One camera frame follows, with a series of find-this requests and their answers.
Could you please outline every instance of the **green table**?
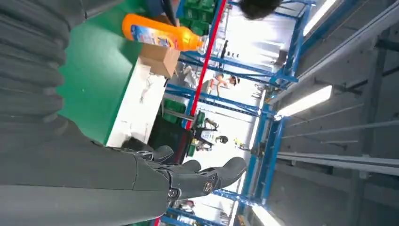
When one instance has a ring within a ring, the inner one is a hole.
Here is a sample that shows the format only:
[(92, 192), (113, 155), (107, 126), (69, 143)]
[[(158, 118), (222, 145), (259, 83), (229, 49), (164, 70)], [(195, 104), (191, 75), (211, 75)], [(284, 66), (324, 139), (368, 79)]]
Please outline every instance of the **green table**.
[(129, 0), (72, 31), (67, 62), (60, 71), (65, 98), (60, 114), (77, 123), (88, 137), (106, 143), (142, 44), (121, 31), (127, 13), (144, 11), (143, 0)]

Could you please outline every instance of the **worker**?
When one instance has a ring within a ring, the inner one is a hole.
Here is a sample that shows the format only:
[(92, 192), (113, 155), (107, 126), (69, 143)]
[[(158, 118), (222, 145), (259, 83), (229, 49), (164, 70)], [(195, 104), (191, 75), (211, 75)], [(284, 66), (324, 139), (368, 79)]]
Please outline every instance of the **worker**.
[(228, 78), (224, 78), (224, 74), (223, 73), (216, 73), (208, 70), (207, 71), (208, 75), (205, 76), (204, 83), (202, 85), (202, 92), (206, 92), (207, 94), (210, 94), (212, 92), (212, 87), (213, 85), (216, 84), (216, 91), (217, 91), (217, 96), (220, 97), (220, 87), (223, 85), (226, 88), (229, 87), (228, 84), (231, 84), (233, 86), (236, 86), (237, 84), (239, 84), (240, 79), (235, 77), (235, 76), (231, 76)]
[(281, 3), (282, 0), (240, 0), (238, 5), (247, 19), (256, 20), (268, 16)]
[[(206, 123), (214, 126), (214, 128), (207, 128)], [(226, 136), (217, 130), (218, 127), (215, 122), (206, 118), (205, 127), (197, 127), (194, 130), (194, 138), (198, 141), (196, 145), (197, 151), (211, 151), (214, 145), (218, 143), (226, 144), (229, 141)]]

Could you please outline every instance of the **cardboard box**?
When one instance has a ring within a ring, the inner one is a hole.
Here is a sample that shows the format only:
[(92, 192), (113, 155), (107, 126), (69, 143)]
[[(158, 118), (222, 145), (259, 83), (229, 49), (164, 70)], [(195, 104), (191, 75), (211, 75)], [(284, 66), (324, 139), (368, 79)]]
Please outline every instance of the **cardboard box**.
[[(170, 24), (166, 16), (158, 16), (155, 20)], [(140, 53), (142, 63), (151, 67), (150, 72), (166, 78), (173, 77), (179, 56), (179, 50), (149, 44), (143, 44)]]

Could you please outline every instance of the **orange bottle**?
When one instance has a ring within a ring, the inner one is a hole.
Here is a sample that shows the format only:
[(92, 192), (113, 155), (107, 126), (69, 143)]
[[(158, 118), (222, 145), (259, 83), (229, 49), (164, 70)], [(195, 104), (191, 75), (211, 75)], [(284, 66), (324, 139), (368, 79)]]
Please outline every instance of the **orange bottle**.
[(200, 36), (186, 27), (175, 27), (136, 14), (127, 14), (122, 31), (129, 40), (175, 48), (180, 51), (196, 51), (202, 47)]

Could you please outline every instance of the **gray wall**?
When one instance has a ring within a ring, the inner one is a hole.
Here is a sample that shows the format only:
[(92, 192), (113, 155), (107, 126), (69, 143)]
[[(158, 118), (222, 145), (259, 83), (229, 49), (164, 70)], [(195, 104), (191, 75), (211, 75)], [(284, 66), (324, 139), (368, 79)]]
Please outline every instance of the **gray wall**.
[[(301, 59), (300, 69), (305, 71), (317, 62), (326, 53), (334, 49), (338, 44), (352, 35), (355, 31), (351, 28), (361, 28), (368, 21), (378, 15), (384, 9), (383, 1), (361, 1), (365, 4), (354, 13), (345, 23), (333, 33), (327, 34), (327, 39), (317, 43)], [(399, 41), (399, 27), (391, 29), (390, 40)], [(350, 56), (343, 58), (335, 65), (321, 71), (317, 79), (333, 84), (351, 85), (364, 80), (371, 73), (374, 57), (371, 50), (371, 42), (364, 45)], [(399, 54), (389, 52), (385, 70), (399, 65)], [(399, 73), (384, 78), (382, 92), (379, 100), (377, 121), (389, 121), (398, 119), (399, 112)], [(301, 97), (322, 88), (313, 84), (313, 81), (304, 84), (301, 89), (285, 97), (280, 106), (286, 106)], [(298, 113), (295, 116), (303, 119), (324, 115), (362, 103), (362, 96), (351, 93), (336, 92), (329, 101), (312, 109)], [(285, 130), (285, 135), (317, 131), (319, 129), (339, 128), (360, 123), (361, 108), (350, 110), (311, 123), (303, 123), (297, 127)], [(292, 118), (287, 125), (299, 122)], [(372, 156), (381, 158), (399, 158), (399, 128), (385, 128), (375, 130), (375, 145)], [(306, 138), (284, 139), (281, 152), (320, 153), (353, 155), (360, 147), (359, 144), (349, 144), (347, 148), (334, 145), (322, 145), (317, 140), (358, 140), (357, 131), (312, 136), (313, 140)], [(269, 207), (287, 226), (341, 226), (345, 225), (346, 205), (349, 187), (349, 171), (334, 169), (332, 175), (326, 174), (328, 169), (315, 165), (298, 163), (288, 166), (285, 162), (279, 163), (272, 185)], [(399, 225), (399, 178), (372, 174), (367, 180), (368, 195), (362, 206), (362, 226), (397, 226)]]

